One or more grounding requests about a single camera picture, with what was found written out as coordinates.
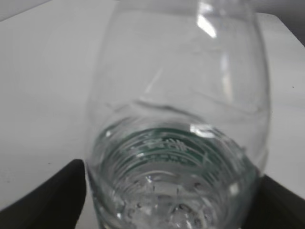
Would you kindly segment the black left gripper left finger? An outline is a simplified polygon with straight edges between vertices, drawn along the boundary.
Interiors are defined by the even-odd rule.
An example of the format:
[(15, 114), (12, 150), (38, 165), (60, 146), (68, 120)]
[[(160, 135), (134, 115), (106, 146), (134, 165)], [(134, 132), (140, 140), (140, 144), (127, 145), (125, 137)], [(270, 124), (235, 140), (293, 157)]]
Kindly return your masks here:
[(0, 211), (2, 229), (75, 229), (88, 195), (87, 164), (73, 159)]

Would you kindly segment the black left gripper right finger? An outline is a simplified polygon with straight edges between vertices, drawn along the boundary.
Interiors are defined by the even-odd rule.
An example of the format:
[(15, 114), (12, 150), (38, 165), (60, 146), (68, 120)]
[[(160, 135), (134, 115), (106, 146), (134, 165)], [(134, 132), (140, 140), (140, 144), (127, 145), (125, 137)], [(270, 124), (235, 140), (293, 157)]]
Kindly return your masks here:
[(265, 175), (249, 214), (246, 229), (303, 229), (305, 200)]

